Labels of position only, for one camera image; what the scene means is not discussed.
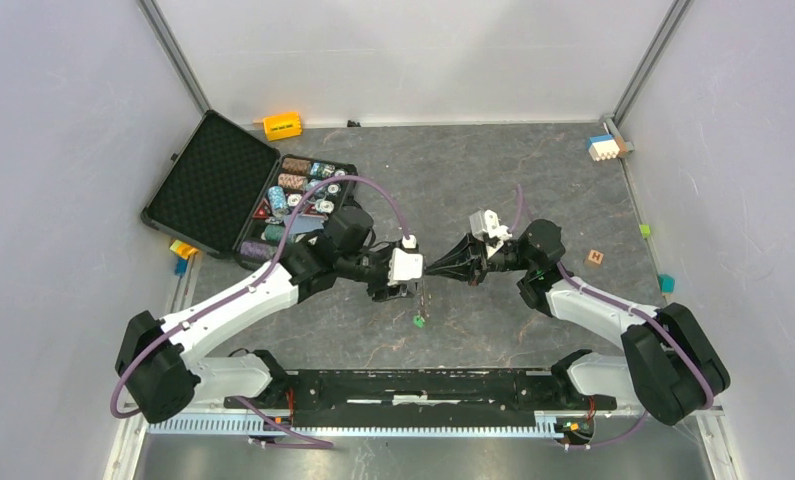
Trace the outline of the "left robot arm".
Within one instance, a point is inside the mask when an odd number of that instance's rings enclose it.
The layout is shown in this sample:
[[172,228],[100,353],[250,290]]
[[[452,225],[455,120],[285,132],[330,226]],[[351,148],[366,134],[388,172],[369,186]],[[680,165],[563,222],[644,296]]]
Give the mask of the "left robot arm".
[[190,404],[232,396],[279,405],[287,381],[266,360],[211,358],[231,337],[274,313],[332,288],[337,279],[366,286],[375,302],[407,297],[422,278],[424,259],[414,235],[375,249],[373,219],[343,207],[320,230],[286,245],[244,280],[209,299],[162,318],[143,311],[127,323],[115,371],[110,409],[117,418],[164,422]]

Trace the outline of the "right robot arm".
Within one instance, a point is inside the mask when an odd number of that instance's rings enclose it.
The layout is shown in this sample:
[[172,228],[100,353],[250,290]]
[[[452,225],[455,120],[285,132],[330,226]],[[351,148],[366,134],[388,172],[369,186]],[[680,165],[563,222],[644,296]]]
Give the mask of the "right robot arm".
[[566,249],[557,224],[533,220],[513,237],[491,210],[476,212],[470,224],[455,247],[426,266],[426,275],[477,286],[490,273],[520,272],[517,287],[527,307],[584,328],[622,352],[581,350],[557,362],[550,392],[558,405],[575,408],[589,396],[611,397],[673,426],[711,408],[730,387],[728,369],[688,307],[635,303],[588,284],[563,265]]

